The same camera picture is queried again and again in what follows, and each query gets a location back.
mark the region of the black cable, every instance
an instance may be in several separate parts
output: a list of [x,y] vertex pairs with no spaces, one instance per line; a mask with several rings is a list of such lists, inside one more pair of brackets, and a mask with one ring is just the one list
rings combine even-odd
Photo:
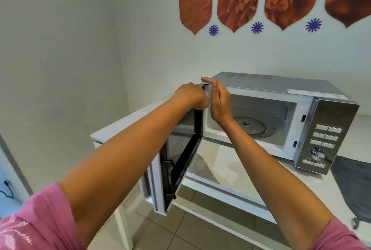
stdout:
[[13,191],[12,191],[12,189],[11,189],[11,187],[10,187],[10,181],[4,181],[4,185],[6,185],[7,186],[7,188],[9,189],[9,191],[10,191],[10,193],[12,194],[11,196],[8,196],[5,192],[3,192],[2,190],[0,190],[0,192],[2,193],[2,194],[4,194],[6,197],[8,197],[8,198],[14,198],[14,193],[13,193]]

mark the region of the purple starburst decal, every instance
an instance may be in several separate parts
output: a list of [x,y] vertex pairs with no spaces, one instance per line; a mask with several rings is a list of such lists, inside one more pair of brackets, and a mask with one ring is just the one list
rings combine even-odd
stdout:
[[306,30],[308,32],[317,31],[317,29],[320,29],[320,26],[322,26],[322,21],[319,18],[311,19],[310,22],[306,25]]
[[260,32],[262,32],[263,23],[261,22],[254,23],[253,26],[251,27],[251,31],[253,32],[253,34],[259,34]]
[[216,26],[216,25],[212,25],[212,26],[209,28],[209,34],[210,34],[211,36],[215,36],[215,35],[217,35],[218,32],[219,32],[219,27]]

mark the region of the silver microwave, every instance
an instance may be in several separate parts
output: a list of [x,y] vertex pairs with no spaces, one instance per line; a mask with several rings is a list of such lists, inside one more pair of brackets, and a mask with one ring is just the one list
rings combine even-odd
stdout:
[[[232,72],[214,78],[231,93],[234,119],[267,152],[297,168],[328,173],[358,103],[326,80]],[[211,98],[211,85],[204,90]],[[143,108],[141,116],[161,103]],[[156,212],[167,213],[202,137],[230,143],[210,107],[182,118],[140,179],[142,194]]]

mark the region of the microwave top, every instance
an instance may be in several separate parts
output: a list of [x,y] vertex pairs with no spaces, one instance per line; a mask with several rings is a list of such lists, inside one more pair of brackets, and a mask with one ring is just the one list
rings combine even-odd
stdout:
[[215,75],[213,78],[219,79],[227,87],[324,97],[347,100],[347,102],[352,101],[352,99],[327,80],[224,71]]

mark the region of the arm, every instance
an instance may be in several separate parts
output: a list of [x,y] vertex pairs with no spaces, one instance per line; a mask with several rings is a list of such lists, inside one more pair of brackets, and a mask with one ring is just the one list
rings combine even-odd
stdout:
[[211,115],[231,140],[259,195],[294,250],[308,249],[333,218],[322,201],[283,167],[233,120],[230,93],[220,81],[212,84]]
[[179,120],[190,109],[207,106],[201,85],[184,84],[167,102],[102,144],[58,182],[85,246],[138,182]]

